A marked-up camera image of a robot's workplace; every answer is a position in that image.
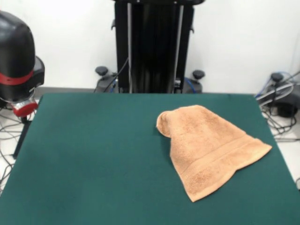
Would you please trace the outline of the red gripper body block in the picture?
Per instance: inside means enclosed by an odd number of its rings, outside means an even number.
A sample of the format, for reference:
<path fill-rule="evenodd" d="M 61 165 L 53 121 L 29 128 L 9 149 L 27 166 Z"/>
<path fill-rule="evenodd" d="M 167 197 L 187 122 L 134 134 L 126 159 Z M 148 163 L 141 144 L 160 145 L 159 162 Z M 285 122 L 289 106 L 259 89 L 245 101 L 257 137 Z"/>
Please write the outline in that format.
<path fill-rule="evenodd" d="M 34 112 L 38 107 L 35 100 L 25 100 L 18 103 L 12 103 L 13 113 L 17 117 L 26 117 Z"/>

